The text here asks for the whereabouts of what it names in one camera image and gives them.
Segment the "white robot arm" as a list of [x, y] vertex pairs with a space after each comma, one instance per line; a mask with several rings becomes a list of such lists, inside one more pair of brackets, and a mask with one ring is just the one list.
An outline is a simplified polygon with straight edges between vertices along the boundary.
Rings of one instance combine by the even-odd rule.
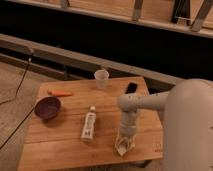
[[188, 79], [167, 92], [123, 94], [118, 106], [121, 131], [135, 122], [138, 109], [164, 113], [164, 171], [213, 171], [213, 81]]

